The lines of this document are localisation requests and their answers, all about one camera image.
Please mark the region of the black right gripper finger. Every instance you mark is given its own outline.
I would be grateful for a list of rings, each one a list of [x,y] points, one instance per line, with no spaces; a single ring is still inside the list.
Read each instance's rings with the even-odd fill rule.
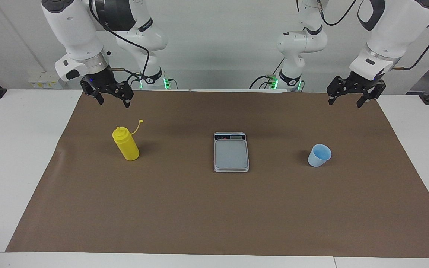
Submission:
[[[127,81],[116,84],[115,97],[122,100],[125,108],[129,108],[133,98],[133,90]]]
[[[102,94],[97,89],[94,89],[85,79],[80,80],[80,86],[82,87],[82,90],[85,95],[91,96],[92,98],[97,100],[99,105],[102,105],[104,103],[104,98]]]

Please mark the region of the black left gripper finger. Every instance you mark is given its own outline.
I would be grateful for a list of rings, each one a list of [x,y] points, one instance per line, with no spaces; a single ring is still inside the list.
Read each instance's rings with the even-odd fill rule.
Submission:
[[[357,108],[361,108],[366,102],[376,100],[386,88],[386,83],[377,83],[373,88],[367,90],[362,88],[362,96],[356,102]]]
[[[328,103],[333,105],[337,97],[348,94],[347,80],[336,76],[327,87],[327,95],[329,96]]]

